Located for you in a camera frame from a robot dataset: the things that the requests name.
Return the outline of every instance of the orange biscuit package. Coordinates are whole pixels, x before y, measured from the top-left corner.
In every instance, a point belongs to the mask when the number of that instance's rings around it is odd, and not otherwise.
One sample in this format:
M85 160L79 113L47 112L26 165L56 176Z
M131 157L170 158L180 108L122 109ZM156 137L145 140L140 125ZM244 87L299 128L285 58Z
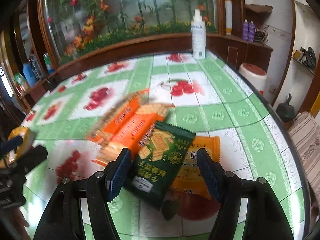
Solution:
M134 112L148 101L148 92L146 89L125 96L99 119L85 138L105 145L134 115Z
M196 136L183 160L181 169L171 185L171 189L201 195L211 199L197 165L197 151L205 148L211 159L219 162L220 138Z
M151 136L155 122L165 119L169 107L172 107L172 105L147 104L140 106L120 130L101 148L100 154L94 162L106 166L109 162L116 160L124 147L131 150L133 160Z

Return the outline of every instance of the display cabinet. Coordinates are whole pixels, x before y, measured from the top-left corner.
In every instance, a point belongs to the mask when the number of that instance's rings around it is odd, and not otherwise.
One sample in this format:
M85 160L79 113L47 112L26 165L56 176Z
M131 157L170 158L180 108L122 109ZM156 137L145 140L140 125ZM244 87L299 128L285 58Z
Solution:
M215 0L41 0L44 34L56 68L108 45L190 32L200 9L215 33Z

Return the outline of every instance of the red lid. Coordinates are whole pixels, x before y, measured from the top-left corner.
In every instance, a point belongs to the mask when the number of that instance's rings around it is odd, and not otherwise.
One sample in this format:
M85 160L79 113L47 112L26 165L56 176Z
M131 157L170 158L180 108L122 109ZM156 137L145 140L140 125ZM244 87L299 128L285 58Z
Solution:
M243 63L242 65L246 70L248 70L256 75L259 75L259 76L266 75L266 73L261 68L257 67L256 65L252 65L252 64L248 64L248 63Z

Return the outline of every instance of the screw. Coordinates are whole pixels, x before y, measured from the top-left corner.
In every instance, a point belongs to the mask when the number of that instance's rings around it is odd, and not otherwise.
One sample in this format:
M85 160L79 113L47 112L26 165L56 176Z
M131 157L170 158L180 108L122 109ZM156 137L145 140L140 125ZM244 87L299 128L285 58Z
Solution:
M226 171L224 174L229 178L232 178L235 175L232 171Z
M97 171L95 174L94 174L97 178L101 178L103 176L103 171Z
M265 178L263 178L263 177L260 177L260 178L258 179L258 181L259 181L260 183L262 183L262 184L265 184L265 183L267 182L267 180L266 180Z
M63 180L62 180L62 183L63 184L67 184L67 183L69 183L70 182L70 178L64 178Z

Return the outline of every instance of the chair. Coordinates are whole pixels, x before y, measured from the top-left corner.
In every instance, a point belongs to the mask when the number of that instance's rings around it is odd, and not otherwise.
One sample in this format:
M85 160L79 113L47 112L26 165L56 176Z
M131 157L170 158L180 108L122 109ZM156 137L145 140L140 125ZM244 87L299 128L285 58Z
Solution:
M288 130L299 152L304 170L309 181L311 196L310 228L316 222L320 203L320 126L308 112L299 114Z

